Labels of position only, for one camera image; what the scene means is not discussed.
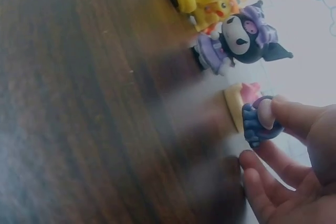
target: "wood grain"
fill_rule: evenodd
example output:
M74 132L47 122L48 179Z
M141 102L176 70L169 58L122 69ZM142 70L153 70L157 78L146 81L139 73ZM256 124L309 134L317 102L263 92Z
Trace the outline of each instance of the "wood grain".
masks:
M235 129L168 0L0 1L0 223L239 220Z

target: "blue figurine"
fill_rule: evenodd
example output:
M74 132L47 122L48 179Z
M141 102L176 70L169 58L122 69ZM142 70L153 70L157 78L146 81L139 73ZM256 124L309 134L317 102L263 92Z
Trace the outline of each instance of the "blue figurine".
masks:
M244 136L251 148L259 147L261 142L277 137L284 130L272 114L272 99L266 95L242 108Z

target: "doll face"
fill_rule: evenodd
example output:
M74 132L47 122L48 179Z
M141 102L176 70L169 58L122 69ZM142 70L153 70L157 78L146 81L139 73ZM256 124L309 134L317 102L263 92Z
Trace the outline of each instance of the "doll face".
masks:
M246 54L258 35L252 20L242 15L231 15L222 24L224 38L235 55Z

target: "finger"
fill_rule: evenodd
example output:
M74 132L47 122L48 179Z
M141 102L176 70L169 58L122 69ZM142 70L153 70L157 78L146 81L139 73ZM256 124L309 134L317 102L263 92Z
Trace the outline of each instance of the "finger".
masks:
M263 142L256 153L289 186L297 189L311 168L299 165L281 151L272 141Z
M259 223L267 223L276 208L267 197L258 172L254 169L244 171L244 185L248 202Z
M293 196L294 192L277 181L254 152L242 152L239 161L244 170L252 168L258 172L265 192L274 205L279 206Z
M272 100L272 111L276 120L293 134L299 136L303 143L314 122L326 111L326 107L315 107L301 103L284 101L283 97Z

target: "wooden table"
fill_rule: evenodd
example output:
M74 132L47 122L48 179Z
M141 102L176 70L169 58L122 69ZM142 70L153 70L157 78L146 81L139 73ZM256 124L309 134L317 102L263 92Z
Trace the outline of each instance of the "wooden table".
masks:
M222 153L235 129L168 0L1 0L0 14L1 224L239 219Z

